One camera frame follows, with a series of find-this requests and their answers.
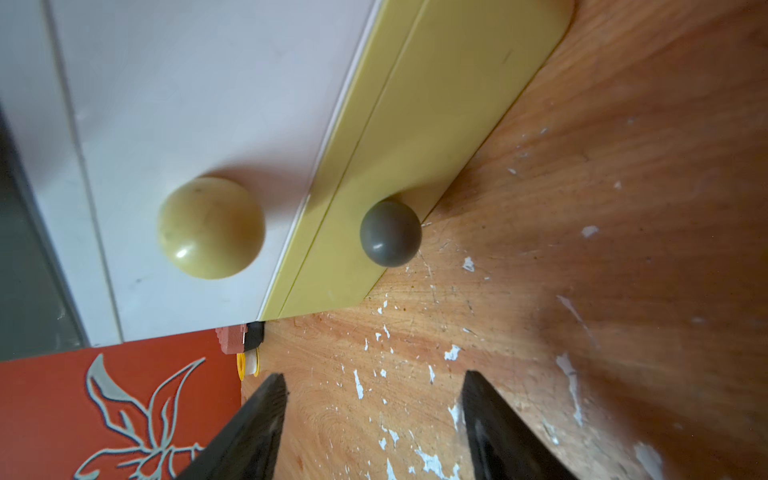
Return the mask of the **yellow bottom drawer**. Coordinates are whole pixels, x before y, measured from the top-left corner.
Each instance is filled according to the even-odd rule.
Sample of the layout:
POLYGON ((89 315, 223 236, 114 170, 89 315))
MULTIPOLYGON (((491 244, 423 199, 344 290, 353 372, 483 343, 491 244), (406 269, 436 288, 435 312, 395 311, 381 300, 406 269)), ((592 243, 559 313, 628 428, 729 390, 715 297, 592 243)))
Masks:
POLYGON ((364 216, 425 218, 568 30, 572 1, 380 1, 282 254, 263 320, 360 303, 384 273, 364 216))

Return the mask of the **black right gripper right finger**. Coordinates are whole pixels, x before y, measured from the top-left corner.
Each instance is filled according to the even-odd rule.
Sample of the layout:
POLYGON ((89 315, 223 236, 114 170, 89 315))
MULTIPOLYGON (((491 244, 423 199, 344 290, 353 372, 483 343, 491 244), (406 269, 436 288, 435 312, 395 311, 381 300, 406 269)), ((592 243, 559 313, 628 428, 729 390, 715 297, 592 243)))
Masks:
POLYGON ((461 405, 477 479, 576 479, 480 372, 466 372, 461 405))

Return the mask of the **white drawer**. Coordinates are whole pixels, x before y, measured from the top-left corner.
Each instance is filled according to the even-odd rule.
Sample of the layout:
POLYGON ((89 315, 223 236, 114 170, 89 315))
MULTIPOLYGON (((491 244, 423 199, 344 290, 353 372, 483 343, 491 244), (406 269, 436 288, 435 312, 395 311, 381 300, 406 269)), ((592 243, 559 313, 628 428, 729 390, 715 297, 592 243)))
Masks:
POLYGON ((380 1, 5 1, 1 115, 82 342, 264 315, 380 1), (158 217, 203 176, 266 235, 223 280, 183 273, 158 217))

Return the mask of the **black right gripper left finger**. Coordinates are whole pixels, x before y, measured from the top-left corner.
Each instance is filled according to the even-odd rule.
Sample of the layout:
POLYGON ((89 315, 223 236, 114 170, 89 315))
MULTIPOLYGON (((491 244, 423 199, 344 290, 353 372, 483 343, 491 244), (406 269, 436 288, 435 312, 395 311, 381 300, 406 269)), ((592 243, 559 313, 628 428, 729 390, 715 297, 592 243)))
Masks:
POLYGON ((271 374, 178 477, 231 480, 273 478, 287 400, 284 376, 271 374))

